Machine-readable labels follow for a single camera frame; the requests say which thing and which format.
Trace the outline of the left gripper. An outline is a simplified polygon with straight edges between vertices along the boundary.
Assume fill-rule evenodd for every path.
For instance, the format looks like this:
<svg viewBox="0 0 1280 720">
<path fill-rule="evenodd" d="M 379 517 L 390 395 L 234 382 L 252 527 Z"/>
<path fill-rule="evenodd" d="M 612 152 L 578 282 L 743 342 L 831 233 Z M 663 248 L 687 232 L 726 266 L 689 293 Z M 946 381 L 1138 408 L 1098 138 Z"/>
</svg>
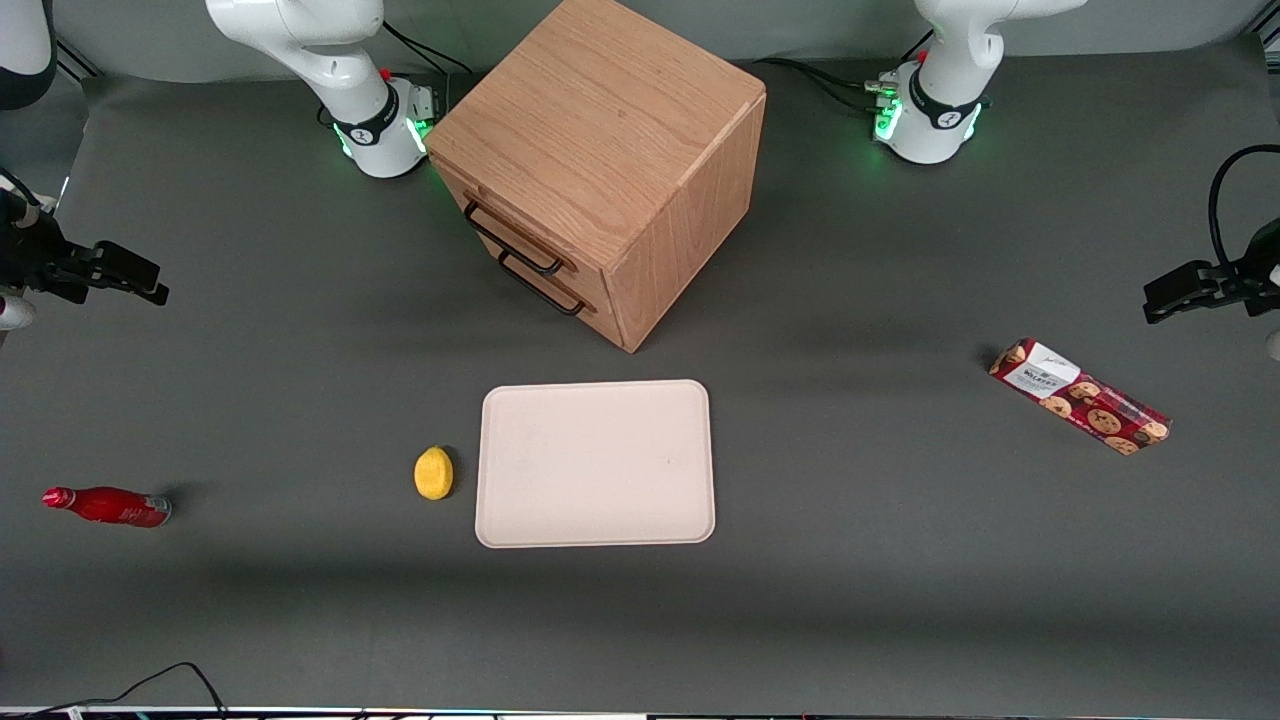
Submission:
<svg viewBox="0 0 1280 720">
<path fill-rule="evenodd" d="M 1204 260 L 1185 263 L 1147 283 L 1143 288 L 1146 323 L 1155 325 L 1180 313 L 1244 304 L 1248 316 L 1279 307 L 1279 219 L 1252 236 L 1244 254 L 1230 260 L 1222 245 L 1220 224 L 1213 220 L 1213 254 L 1217 268 Z"/>
</svg>

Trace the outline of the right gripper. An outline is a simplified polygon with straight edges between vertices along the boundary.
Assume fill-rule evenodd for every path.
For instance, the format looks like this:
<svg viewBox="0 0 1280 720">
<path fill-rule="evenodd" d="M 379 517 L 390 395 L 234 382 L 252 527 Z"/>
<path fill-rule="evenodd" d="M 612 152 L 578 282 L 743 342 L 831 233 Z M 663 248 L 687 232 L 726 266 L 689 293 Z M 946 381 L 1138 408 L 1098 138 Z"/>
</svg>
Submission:
<svg viewBox="0 0 1280 720">
<path fill-rule="evenodd" d="M 35 305 L 23 297 L 29 260 L 20 243 L 36 225 L 40 206 L 19 193 L 1 191 L 1 331 L 18 331 L 36 318 Z M 164 306 L 170 290 L 159 281 L 160 266 L 110 241 L 92 247 L 70 243 L 45 266 L 45 292 L 83 305 L 91 290 L 115 290 Z"/>
</svg>

